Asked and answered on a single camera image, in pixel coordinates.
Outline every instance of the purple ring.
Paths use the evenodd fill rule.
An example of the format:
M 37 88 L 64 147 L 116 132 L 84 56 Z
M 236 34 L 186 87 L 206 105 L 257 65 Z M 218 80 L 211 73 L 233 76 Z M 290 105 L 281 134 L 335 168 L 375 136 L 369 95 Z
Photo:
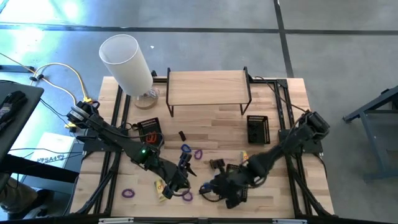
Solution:
M 193 157 L 195 159 L 201 159 L 202 156 L 203 156 L 203 151 L 201 149 L 196 150 L 195 153 L 193 154 Z
M 133 191 L 133 189 L 124 189 L 122 191 L 122 196 L 124 198 L 133 198 L 135 196 L 135 192 Z
M 193 200 L 193 195 L 191 192 L 186 193 L 184 196 L 182 196 L 182 200 L 186 202 L 191 202 Z

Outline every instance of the wooden table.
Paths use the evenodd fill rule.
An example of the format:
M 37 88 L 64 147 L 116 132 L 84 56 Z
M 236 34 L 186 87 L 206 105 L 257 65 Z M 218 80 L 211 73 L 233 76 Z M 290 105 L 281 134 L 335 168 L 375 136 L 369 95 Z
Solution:
M 293 104 L 304 109 L 309 108 L 304 80 L 289 78 L 289 93 Z M 203 157 L 197 161 L 192 159 L 192 169 L 198 175 L 189 176 L 191 182 L 192 202 L 184 202 L 173 197 L 165 202 L 158 202 L 154 188 L 157 176 L 150 171 L 144 171 L 132 164 L 123 154 L 119 167 L 118 181 L 115 189 L 112 216 L 125 217 L 241 217 L 241 218 L 292 218 L 294 217 L 289 180 L 284 159 L 279 159 L 268 175 L 266 183 L 258 189 L 249 189 L 248 202 L 228 210 L 224 201 L 211 203 L 198 194 L 199 186 L 212 179 L 213 171 L 209 168 L 210 159 L 223 158 L 226 163 L 239 164 L 240 151 L 249 154 L 263 152 L 278 143 L 277 131 L 279 119 L 276 110 L 275 96 L 265 84 L 251 84 L 252 103 L 244 116 L 240 115 L 237 105 L 210 106 L 179 106 L 175 117 L 171 118 L 165 104 L 165 83 L 155 83 L 160 90 L 159 101 L 150 110 L 140 110 L 130 104 L 127 121 L 136 123 L 145 119 L 158 117 L 162 132 L 165 135 L 165 146 L 160 154 L 170 161 L 178 162 L 182 141 L 178 135 L 183 131 L 187 143 L 193 150 L 202 149 Z M 118 84 L 113 77 L 104 77 L 99 101 L 100 115 L 110 123 Z M 124 105 L 122 97 L 118 124 Z M 295 118 L 301 115 L 294 110 Z M 246 132 L 246 115 L 266 115 L 269 118 L 271 144 L 266 146 L 249 145 Z M 95 152 L 83 161 L 78 179 L 71 212 L 77 211 L 88 200 L 100 179 L 104 153 Z M 307 184 L 324 208 L 333 213 L 328 183 L 325 171 L 320 161 L 313 155 L 304 155 L 303 164 Z M 133 188 L 134 198 L 123 198 L 124 189 Z M 302 193 L 298 188 L 300 208 L 304 211 Z M 103 210 L 108 198 L 108 187 L 104 191 Z

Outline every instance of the wooden shelf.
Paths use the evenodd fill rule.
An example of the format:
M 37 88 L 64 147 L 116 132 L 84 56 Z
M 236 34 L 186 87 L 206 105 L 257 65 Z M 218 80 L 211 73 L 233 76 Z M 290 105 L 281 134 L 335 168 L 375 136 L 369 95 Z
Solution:
M 241 105 L 251 102 L 248 70 L 167 72 L 166 103 L 174 106 Z

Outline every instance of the black basket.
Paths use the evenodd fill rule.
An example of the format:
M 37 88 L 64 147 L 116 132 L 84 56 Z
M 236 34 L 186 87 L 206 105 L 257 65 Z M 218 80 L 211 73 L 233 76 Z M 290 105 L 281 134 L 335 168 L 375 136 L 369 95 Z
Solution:
M 228 164 L 226 166 L 226 172 L 228 173 L 228 172 L 231 172 L 232 170 L 239 170 L 239 166 L 238 165 L 234 165 L 234 164 Z M 244 187 L 238 193 L 241 196 L 241 202 L 247 202 L 247 200 L 248 200 L 248 188 Z
M 139 135 L 146 135 L 150 133 L 161 133 L 162 129 L 160 128 L 160 123 L 158 118 L 152 118 L 148 119 L 145 121 L 141 121 L 137 123 L 138 125 L 138 132 Z M 157 134 L 153 136 L 146 136 L 146 137 L 141 137 L 140 140 L 141 142 L 146 142 L 148 144 L 154 145 L 154 146 L 159 146 L 162 136 Z
M 248 115 L 249 144 L 270 144 L 267 116 Z

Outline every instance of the wooden tabletop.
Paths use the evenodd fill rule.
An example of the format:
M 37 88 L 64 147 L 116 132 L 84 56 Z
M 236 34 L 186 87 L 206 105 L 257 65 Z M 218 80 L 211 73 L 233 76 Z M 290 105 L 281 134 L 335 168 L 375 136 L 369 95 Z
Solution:
M 249 102 L 244 70 L 170 72 L 169 105 L 226 105 Z
M 289 93 L 293 104 L 304 109 L 309 108 L 304 80 L 289 78 Z M 193 194 L 192 202 L 184 202 L 181 198 L 158 202 L 154 181 L 157 176 L 150 171 L 144 171 L 132 164 L 123 154 L 121 158 L 118 181 L 116 183 L 112 216 L 125 217 L 241 217 L 241 218 L 292 218 L 294 217 L 292 199 L 290 196 L 289 180 L 284 159 L 279 159 L 268 175 L 266 183 L 258 189 L 249 189 L 248 202 L 241 203 L 233 209 L 227 209 L 224 201 L 211 203 L 204 200 L 198 189 L 204 182 L 212 179 L 213 171 L 209 168 L 210 159 L 223 158 L 226 163 L 239 164 L 239 154 L 246 150 L 250 155 L 264 152 L 278 143 L 277 132 L 280 129 L 276 110 L 275 96 L 267 85 L 251 85 L 252 103 L 246 114 L 240 115 L 239 105 L 210 105 L 210 106 L 180 106 L 175 110 L 175 117 L 171 118 L 165 104 L 165 83 L 155 83 L 160 90 L 159 101 L 149 110 L 140 110 L 133 103 L 129 107 L 127 121 L 136 123 L 149 118 L 158 117 L 162 132 L 165 135 L 165 146 L 160 154 L 170 161 L 178 162 L 183 142 L 178 135 L 183 131 L 187 137 L 184 142 L 193 150 L 202 149 L 201 160 L 192 159 L 191 167 L 198 175 L 189 176 Z M 104 77 L 99 101 L 100 115 L 111 121 L 113 106 L 118 84 L 113 77 Z M 124 105 L 122 97 L 118 124 Z M 295 118 L 301 115 L 293 108 Z M 246 115 L 266 115 L 269 118 L 271 144 L 265 146 L 249 145 L 246 134 Z M 285 123 L 289 126 L 287 116 Z M 94 152 L 83 161 L 78 179 L 71 212 L 77 211 L 88 200 L 100 179 L 104 153 Z M 320 161 L 313 155 L 303 156 L 305 176 L 309 189 L 324 206 L 333 213 L 328 183 L 325 171 Z M 123 198 L 124 189 L 134 189 L 134 198 Z M 304 212 L 301 190 L 298 188 L 300 208 Z M 103 197 L 104 209 L 108 198 L 108 187 Z

